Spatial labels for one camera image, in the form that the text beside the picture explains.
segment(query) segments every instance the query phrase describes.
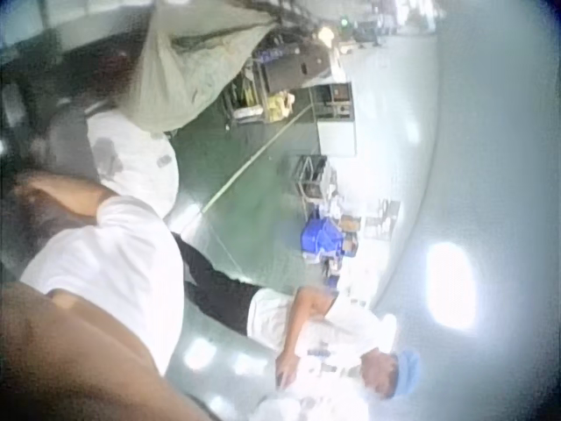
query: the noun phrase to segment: black pants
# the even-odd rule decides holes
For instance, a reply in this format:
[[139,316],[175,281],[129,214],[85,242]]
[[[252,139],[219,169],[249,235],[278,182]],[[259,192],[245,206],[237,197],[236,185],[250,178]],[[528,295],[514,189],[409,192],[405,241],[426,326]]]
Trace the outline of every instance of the black pants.
[[196,282],[185,282],[185,292],[199,309],[233,331],[247,336],[249,306],[261,289],[250,283],[233,280],[215,270],[198,250],[174,234],[183,261]]

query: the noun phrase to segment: floor line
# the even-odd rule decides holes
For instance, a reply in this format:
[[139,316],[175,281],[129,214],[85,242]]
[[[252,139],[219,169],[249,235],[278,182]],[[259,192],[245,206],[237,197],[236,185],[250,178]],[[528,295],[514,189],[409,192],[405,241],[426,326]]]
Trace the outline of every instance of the floor line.
[[257,160],[266,150],[270,147],[275,140],[277,140],[282,133],[284,133],[288,127],[293,125],[296,120],[298,120],[301,116],[304,115],[306,111],[311,108],[311,104],[306,106],[302,111],[298,113],[292,120],[286,123],[265,145],[263,145],[256,153],[254,153],[249,160],[238,170],[236,173],[230,177],[230,180],[226,182],[224,186],[204,205],[201,209],[201,213],[204,215],[210,207],[224,194],[224,192],[230,188],[230,186]]

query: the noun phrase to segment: hand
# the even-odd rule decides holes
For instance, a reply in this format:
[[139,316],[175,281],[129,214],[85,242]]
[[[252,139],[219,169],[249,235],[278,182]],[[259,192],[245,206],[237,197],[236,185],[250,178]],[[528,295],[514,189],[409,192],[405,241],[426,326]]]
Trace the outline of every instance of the hand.
[[283,351],[276,361],[276,378],[277,387],[280,389],[287,388],[296,380],[296,369],[300,358],[295,353]]

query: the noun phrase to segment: blue container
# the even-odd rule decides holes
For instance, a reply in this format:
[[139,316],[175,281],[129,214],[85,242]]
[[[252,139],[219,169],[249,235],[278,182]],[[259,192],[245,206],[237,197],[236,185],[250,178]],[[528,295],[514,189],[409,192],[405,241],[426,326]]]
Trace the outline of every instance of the blue container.
[[301,237],[303,252],[312,254],[339,254],[344,234],[328,218],[310,219]]

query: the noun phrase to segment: white shirt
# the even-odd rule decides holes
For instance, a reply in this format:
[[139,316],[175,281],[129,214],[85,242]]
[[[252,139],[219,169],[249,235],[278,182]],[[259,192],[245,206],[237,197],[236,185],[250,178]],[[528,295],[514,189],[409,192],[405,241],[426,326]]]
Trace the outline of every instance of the white shirt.
[[[259,290],[250,304],[247,335],[280,352],[293,300],[272,289]],[[296,354],[321,358],[333,366],[355,367],[360,364],[360,356],[377,346],[379,331],[380,321],[372,312],[339,296],[324,320],[309,320],[303,326]]]
[[107,199],[97,225],[52,237],[21,276],[42,294],[64,289],[126,326],[163,375],[181,334],[183,262],[174,237],[147,204]]

